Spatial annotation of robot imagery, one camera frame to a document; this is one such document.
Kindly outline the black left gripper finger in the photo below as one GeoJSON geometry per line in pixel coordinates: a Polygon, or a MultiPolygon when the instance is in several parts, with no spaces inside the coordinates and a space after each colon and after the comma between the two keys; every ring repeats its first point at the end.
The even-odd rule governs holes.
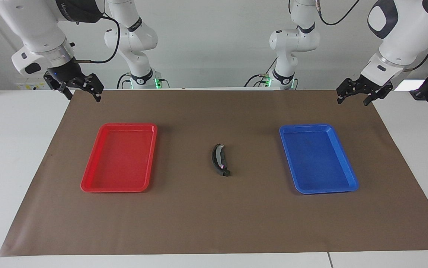
{"type": "Polygon", "coordinates": [[[364,106],[369,105],[371,102],[377,99],[384,99],[392,90],[394,86],[392,83],[386,83],[379,90],[374,90],[368,94],[368,96],[364,99],[364,106]]]}
{"type": "Polygon", "coordinates": [[[345,79],[340,86],[337,87],[336,93],[338,95],[337,102],[340,105],[345,98],[349,96],[350,90],[352,89],[352,80],[345,79]]]}

